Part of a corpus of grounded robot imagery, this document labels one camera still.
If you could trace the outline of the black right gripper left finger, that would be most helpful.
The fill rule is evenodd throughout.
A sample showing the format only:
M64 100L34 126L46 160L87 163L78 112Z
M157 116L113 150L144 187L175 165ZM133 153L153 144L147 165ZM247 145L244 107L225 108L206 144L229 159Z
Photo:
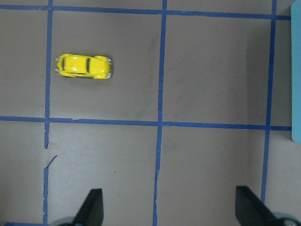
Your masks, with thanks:
M91 189L73 219L72 226L101 226L104 219L102 189Z

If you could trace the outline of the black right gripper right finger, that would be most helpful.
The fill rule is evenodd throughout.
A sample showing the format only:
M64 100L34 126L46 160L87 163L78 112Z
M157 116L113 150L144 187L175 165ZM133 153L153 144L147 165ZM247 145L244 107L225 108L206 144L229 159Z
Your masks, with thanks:
M235 215L241 226L279 226L272 212L247 186L236 186Z

